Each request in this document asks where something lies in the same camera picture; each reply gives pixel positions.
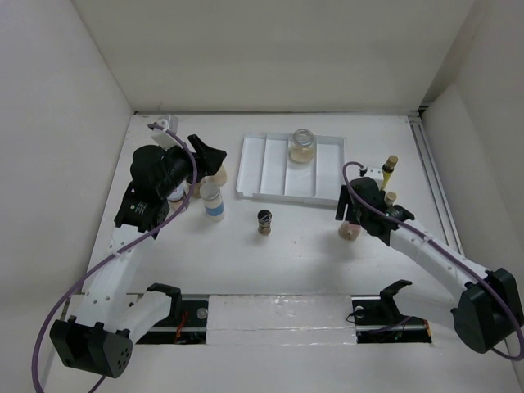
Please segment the pink lid spice jar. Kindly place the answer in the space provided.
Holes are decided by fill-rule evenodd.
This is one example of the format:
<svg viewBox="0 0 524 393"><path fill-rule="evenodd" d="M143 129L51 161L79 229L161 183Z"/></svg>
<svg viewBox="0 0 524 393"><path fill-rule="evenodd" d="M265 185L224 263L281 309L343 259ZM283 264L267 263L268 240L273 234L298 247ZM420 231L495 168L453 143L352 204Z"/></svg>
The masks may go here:
<svg viewBox="0 0 524 393"><path fill-rule="evenodd" d="M359 237L361 230L362 227L360 225L343 221L338 229L338 234L342 239L354 242Z"/></svg>

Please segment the glass jar beige powder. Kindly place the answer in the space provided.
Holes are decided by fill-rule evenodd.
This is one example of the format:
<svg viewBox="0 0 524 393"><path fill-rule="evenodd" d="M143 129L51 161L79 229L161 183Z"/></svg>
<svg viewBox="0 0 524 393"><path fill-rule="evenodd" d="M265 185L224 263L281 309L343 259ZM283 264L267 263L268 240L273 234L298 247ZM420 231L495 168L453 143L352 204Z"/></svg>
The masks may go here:
<svg viewBox="0 0 524 393"><path fill-rule="evenodd" d="M307 164L314 158L316 139L308 129L297 129L291 136L290 159L297 164Z"/></svg>

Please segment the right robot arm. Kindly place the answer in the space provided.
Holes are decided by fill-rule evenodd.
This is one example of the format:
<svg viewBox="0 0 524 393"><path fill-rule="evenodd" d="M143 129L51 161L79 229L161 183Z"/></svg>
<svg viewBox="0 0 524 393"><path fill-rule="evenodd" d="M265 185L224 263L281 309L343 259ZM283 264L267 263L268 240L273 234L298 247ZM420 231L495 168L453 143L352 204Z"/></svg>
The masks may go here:
<svg viewBox="0 0 524 393"><path fill-rule="evenodd" d="M369 177L346 180L336 218L360 226L429 273L445 299L425 298L408 280L384 289L378 312L387 322L414 316L446 326L469 349L484 354L511 335L523 339L523 310L515 277L489 270L431 235L400 205L387 205L385 193Z"/></svg>

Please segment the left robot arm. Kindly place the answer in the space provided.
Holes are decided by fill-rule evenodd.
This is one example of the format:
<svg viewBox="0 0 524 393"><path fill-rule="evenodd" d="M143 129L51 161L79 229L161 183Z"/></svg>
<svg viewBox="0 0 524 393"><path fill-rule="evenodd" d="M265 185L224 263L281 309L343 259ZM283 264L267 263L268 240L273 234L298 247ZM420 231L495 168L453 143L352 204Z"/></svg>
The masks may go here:
<svg viewBox="0 0 524 393"><path fill-rule="evenodd" d="M131 305L129 288L147 250L173 214L168 198L186 181L216 174L227 154L195 134L190 147L171 132L167 143L146 145L133 153L131 181L115 216L109 260L98 269L78 308L57 320L50 339L61 362L102 377L117 378L129 364L134 345L159 322L183 319L179 288L153 283Z"/></svg>

